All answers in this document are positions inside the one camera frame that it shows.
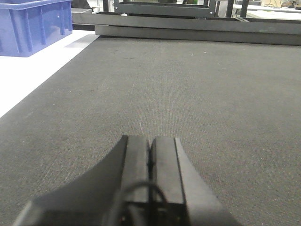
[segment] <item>gray mat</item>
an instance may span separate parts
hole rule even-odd
[[[300,47],[97,39],[0,119],[0,225],[122,134],[180,137],[243,224],[301,225],[300,56]]]

